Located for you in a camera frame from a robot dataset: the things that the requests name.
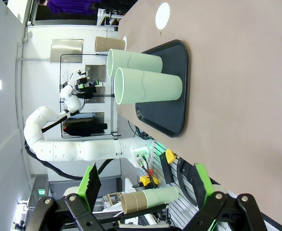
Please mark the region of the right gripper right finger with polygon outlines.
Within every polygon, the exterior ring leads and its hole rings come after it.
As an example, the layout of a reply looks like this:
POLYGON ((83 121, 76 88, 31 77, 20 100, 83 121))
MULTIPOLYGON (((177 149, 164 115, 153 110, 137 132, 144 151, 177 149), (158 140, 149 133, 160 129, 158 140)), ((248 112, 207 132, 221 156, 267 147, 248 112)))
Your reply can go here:
POLYGON ((267 231, 253 195, 242 193, 233 198, 216 191, 203 164, 194 164, 190 176, 199 211, 186 231, 212 231, 218 222, 227 223, 232 231, 267 231))

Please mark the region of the tall brown cup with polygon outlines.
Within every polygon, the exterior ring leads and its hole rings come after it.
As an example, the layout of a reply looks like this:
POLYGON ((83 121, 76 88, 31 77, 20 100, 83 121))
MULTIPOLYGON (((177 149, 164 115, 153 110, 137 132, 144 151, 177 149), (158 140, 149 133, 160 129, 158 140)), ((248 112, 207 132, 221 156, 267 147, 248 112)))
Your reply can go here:
POLYGON ((125 50, 126 42, 122 39, 96 37, 94 48, 96 52, 105 52, 110 49, 125 50))

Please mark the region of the white paper doily coaster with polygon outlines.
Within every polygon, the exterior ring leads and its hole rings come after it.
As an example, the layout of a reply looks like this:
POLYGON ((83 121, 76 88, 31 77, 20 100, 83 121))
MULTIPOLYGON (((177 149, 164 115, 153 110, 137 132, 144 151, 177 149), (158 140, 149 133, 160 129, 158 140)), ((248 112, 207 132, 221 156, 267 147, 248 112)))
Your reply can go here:
POLYGON ((166 27, 170 18, 170 6, 167 2, 163 2, 157 9, 155 15, 155 26, 158 30, 166 27))

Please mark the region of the grey aluminium mounting plate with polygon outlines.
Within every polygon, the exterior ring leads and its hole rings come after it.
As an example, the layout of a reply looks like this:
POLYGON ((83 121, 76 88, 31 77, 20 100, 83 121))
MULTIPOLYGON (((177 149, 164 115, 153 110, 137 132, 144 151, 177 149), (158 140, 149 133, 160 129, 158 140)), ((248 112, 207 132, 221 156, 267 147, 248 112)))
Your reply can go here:
MULTIPOLYGON (((171 171, 173 175, 174 182, 171 184, 166 184, 163 169, 160 161, 160 155, 166 151, 166 147, 160 143, 154 143, 153 145, 153 157, 151 159, 152 166, 154 169, 154 176, 158 178, 160 187, 179 187, 177 178, 177 163, 178 158, 171 163, 171 171)), ((198 207, 191 204, 181 189, 179 189, 179 198, 173 201, 169 206, 169 212, 171 214, 172 224, 179 228, 184 228, 188 222, 193 218, 193 216, 198 212, 198 207)))

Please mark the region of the yellow emergency stop box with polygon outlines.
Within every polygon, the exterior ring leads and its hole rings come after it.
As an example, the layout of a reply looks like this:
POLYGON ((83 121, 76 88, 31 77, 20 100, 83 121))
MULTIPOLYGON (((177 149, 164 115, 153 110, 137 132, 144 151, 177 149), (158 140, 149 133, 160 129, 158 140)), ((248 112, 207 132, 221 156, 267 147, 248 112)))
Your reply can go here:
POLYGON ((149 172, 151 174, 151 177, 152 177, 152 180, 154 182, 153 185, 151 185, 151 180, 150 180, 150 177, 148 175, 148 173, 146 173, 146 175, 144 176, 140 176, 140 181, 139 183, 141 184, 141 186, 143 186, 145 189, 153 189, 153 188, 157 188, 158 187, 158 184, 159 184, 159 181, 158 181, 158 178, 156 178, 154 176, 154 172, 152 169, 149 169, 149 172))

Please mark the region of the stacked mint green cup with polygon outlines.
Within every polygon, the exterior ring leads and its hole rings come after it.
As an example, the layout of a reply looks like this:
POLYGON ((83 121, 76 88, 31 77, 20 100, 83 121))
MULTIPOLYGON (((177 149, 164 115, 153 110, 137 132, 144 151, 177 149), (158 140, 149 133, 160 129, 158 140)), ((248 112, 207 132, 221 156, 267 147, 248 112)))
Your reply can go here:
POLYGON ((163 187, 143 190, 147 200, 147 207, 154 207, 161 204, 170 204, 179 198, 177 186, 163 187))

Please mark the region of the black clothes rack frame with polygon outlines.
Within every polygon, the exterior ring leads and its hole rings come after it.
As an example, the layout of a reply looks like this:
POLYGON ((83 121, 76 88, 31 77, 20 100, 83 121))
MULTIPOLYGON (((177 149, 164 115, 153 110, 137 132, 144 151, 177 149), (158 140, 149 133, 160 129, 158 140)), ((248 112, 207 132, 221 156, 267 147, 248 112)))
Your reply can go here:
MULTIPOLYGON (((107 56, 105 54, 83 54, 82 63, 76 63, 78 66, 72 72, 67 72, 66 74, 60 73, 60 89, 67 89, 69 96, 77 97, 75 91, 75 84, 80 78, 87 78, 85 72, 85 65, 106 65, 107 56)), ((106 81, 99 82, 99 85, 96 87, 105 87, 105 103, 85 103, 85 99, 78 98, 80 101, 79 109, 77 112, 73 113, 77 115, 79 113, 90 113, 90 112, 104 112, 104 120, 93 118, 96 122, 106 123, 108 128, 105 130, 105 133, 93 134, 88 136, 88 138, 99 137, 99 136, 109 136, 117 137, 118 133, 116 130, 116 111, 114 106, 114 82, 110 79, 106 73, 106 81)), ((79 118, 79 120, 88 120, 90 118, 79 118)), ((63 119, 60 123, 61 126, 61 136, 64 139, 68 138, 85 138, 81 136, 71 136, 63 131, 63 122, 67 119, 63 119)))

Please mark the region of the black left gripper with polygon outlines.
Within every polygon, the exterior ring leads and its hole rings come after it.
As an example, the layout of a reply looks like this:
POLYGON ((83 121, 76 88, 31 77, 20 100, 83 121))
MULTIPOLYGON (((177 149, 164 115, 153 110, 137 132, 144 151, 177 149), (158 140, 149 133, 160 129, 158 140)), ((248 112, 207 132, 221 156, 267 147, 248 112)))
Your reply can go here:
POLYGON ((82 99, 91 99, 93 93, 96 92, 96 86, 99 85, 99 81, 89 81, 87 78, 80 78, 77 80, 74 88, 77 93, 77 97, 82 99))

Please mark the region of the grey metal wall panel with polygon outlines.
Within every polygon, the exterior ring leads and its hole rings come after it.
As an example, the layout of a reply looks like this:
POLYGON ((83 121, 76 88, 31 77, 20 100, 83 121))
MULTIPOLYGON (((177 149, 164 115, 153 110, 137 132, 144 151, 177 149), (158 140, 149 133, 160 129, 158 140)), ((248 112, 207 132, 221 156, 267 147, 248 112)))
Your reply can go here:
POLYGON ((85 72, 91 81, 106 81, 106 65, 85 65, 85 72))
POLYGON ((82 63, 82 39, 53 39, 51 44, 51 63, 82 63))
POLYGON ((105 87, 96 87, 96 93, 93 93, 91 99, 86 99, 85 103, 105 103, 105 87))

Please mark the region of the black clothes on rack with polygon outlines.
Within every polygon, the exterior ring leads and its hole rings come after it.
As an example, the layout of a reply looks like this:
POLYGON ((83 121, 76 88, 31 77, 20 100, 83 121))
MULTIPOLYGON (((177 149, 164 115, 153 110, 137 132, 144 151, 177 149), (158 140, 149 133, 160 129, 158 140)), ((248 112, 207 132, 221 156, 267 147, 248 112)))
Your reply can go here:
POLYGON ((105 133, 108 125, 90 118, 88 120, 66 120, 63 122, 63 127, 63 131, 71 136, 88 137, 93 134, 105 133))

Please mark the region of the grey blue folded cloth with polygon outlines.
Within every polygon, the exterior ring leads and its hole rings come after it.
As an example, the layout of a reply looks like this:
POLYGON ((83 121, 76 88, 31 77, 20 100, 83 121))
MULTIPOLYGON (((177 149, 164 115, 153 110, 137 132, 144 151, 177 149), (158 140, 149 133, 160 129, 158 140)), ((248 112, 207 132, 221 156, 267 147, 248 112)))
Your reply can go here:
POLYGON ((104 112, 79 113, 77 115, 72 115, 70 118, 96 118, 104 120, 104 112))

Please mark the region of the violet cloth garment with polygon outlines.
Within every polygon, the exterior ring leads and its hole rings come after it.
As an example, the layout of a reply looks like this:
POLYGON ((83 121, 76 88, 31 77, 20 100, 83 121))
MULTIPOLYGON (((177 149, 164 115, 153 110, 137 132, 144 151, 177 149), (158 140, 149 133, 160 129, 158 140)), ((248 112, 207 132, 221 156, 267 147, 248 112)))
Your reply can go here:
POLYGON ((52 13, 94 14, 102 0, 47 0, 46 6, 52 13))

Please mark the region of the tall mint green cup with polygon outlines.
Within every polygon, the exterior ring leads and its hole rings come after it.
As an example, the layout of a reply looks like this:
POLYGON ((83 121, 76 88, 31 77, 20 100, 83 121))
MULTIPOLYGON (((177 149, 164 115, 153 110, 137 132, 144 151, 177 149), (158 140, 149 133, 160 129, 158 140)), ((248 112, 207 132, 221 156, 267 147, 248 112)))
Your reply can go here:
POLYGON ((115 74, 115 101, 119 105, 177 100, 182 91, 182 80, 176 75, 121 67, 115 74))
POLYGON ((110 49, 106 67, 108 77, 115 78, 119 67, 161 73, 163 61, 160 56, 110 49))

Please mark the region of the black plastic tray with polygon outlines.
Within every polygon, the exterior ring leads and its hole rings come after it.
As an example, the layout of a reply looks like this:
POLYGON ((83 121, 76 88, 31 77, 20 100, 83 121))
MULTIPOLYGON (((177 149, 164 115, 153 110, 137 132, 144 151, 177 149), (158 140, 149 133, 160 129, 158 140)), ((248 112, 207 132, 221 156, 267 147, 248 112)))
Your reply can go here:
POLYGON ((182 80, 182 94, 176 101, 135 104, 137 118, 145 124, 174 138, 181 134, 186 115, 189 56, 185 44, 178 39, 145 50, 143 53, 162 58, 163 74, 176 75, 182 80))

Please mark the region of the yellow and black handheld device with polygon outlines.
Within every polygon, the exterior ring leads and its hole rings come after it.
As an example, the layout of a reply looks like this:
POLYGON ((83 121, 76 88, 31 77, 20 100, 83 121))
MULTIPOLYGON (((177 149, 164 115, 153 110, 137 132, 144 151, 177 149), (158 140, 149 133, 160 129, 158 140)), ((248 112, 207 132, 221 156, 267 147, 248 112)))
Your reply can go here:
POLYGON ((176 154, 170 149, 166 149, 166 151, 160 154, 159 156, 166 184, 171 184, 175 182, 171 170, 171 164, 175 161, 176 157, 176 154))

